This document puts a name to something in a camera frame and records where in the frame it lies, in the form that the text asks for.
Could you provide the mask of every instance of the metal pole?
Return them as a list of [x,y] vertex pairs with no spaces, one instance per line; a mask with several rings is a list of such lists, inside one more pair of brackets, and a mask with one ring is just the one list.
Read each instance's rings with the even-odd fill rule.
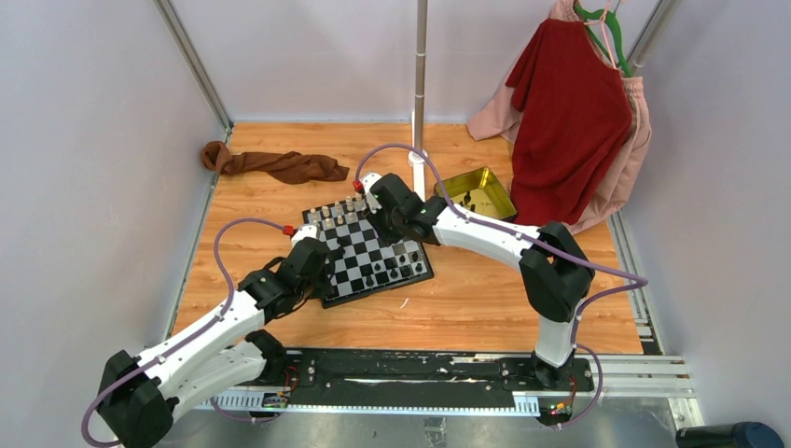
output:
[[669,18],[680,3],[679,0],[659,0],[654,6],[654,10],[651,11],[648,21],[640,35],[637,36],[627,58],[633,75],[636,76],[637,72],[645,66],[645,62],[657,42],[657,36],[664,30]]
[[414,146],[423,149],[423,119],[425,115],[425,34],[428,0],[418,0],[418,44],[415,50],[415,123]]
[[203,68],[201,58],[198,57],[198,53],[192,46],[192,42],[189,41],[187,30],[184,29],[184,24],[182,24],[181,20],[178,18],[173,3],[171,3],[171,0],[154,0],[154,4],[160,10],[162,19],[165,21],[165,24],[168,25],[168,29],[171,30],[175,43],[178,45],[178,48],[181,49],[181,54],[184,55],[189,69],[192,70],[192,75],[194,75],[195,80],[198,81],[198,85],[201,87],[206,101],[209,102],[209,106],[215,113],[217,121],[219,121],[225,129],[226,137],[228,137],[233,127],[233,122],[230,120],[228,111],[220,100],[215,86],[212,84],[211,79],[209,79],[206,69]]
[[[428,0],[418,0],[418,41],[415,50],[415,108],[412,110],[412,145],[428,155],[423,148],[423,120],[425,118],[425,33],[428,25]],[[409,153],[412,183],[418,196],[425,201],[425,170],[423,159]]]

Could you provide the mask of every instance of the brown cloth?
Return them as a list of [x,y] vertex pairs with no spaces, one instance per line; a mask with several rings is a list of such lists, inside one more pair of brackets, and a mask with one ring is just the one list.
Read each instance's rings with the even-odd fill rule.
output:
[[237,175],[248,171],[264,171],[284,184],[304,184],[311,180],[339,182],[346,180],[349,168],[338,165],[329,156],[303,156],[291,151],[285,154],[272,152],[243,152],[230,154],[223,142],[209,142],[201,152],[203,166],[219,175]]

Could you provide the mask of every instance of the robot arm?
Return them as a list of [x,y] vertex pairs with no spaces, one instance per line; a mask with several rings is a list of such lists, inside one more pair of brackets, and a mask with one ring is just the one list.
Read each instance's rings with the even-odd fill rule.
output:
[[[371,222],[379,236],[389,243],[403,235],[432,245],[451,245],[496,259],[519,271],[528,300],[539,314],[538,343],[535,357],[536,376],[546,385],[563,377],[563,366],[571,358],[571,342],[576,309],[587,296],[593,271],[563,259],[548,259],[549,253],[522,239],[542,240],[569,254],[585,259],[568,230],[554,222],[544,228],[503,223],[465,211],[454,213],[443,198],[434,196],[425,203],[397,175],[369,173],[362,179]],[[505,225],[511,235],[472,222]]]
[[[107,360],[100,392],[140,366],[157,361],[96,408],[124,446],[153,446],[195,405],[239,383],[259,379],[270,384],[280,376],[285,349],[261,328],[291,312],[301,301],[326,295],[330,288],[325,264],[329,248],[318,240],[318,229],[302,226],[291,241],[288,257],[275,259],[242,280],[223,315],[224,301],[171,339],[136,357],[122,350]],[[274,272],[272,267],[277,263],[280,266]],[[215,317],[221,318],[194,336]],[[243,342],[224,350],[242,336]],[[192,339],[182,349],[167,358],[161,355],[186,338]]]

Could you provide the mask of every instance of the black and white checkered board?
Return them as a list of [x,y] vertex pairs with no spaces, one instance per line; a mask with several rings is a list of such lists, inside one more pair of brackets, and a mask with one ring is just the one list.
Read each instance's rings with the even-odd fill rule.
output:
[[[319,239],[332,251],[327,263],[334,263],[335,272],[330,279],[332,292],[322,300],[325,308],[434,277],[421,243],[404,238],[387,245],[377,238],[363,216],[365,199],[349,205],[341,201],[340,212],[335,204],[326,207],[331,225],[322,215],[322,207],[313,215],[310,210],[302,212],[305,223],[319,227]],[[338,224],[338,216],[343,217],[342,224]]]

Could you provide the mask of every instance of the wooden platform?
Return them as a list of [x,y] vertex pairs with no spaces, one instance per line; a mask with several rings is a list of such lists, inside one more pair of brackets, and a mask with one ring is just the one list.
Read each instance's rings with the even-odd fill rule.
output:
[[[281,184],[264,173],[224,176],[201,236],[174,332],[222,301],[226,286],[212,256],[212,242],[223,224],[237,217],[264,217],[297,227],[304,209],[343,199],[361,157],[375,146],[410,141],[408,124],[242,123],[230,142],[234,152],[296,150],[327,154],[352,168],[348,182]],[[461,125],[427,125],[425,147],[444,177],[489,166],[510,185],[507,142],[474,142]],[[385,150],[363,170],[396,173],[411,184],[407,151]],[[430,189],[434,179],[426,180]],[[589,259],[618,266],[606,225],[577,236]],[[221,254],[235,282],[267,261],[288,254],[290,243],[278,231],[242,224],[223,238]],[[503,264],[452,247],[426,246],[436,277],[324,310],[311,301],[298,312],[267,326],[286,346],[366,347],[531,351],[538,332],[537,314],[527,301],[519,274]],[[621,285],[597,273],[593,292]],[[409,302],[403,308],[405,299]],[[603,353],[642,353],[625,294],[602,299],[585,313],[579,341]]]

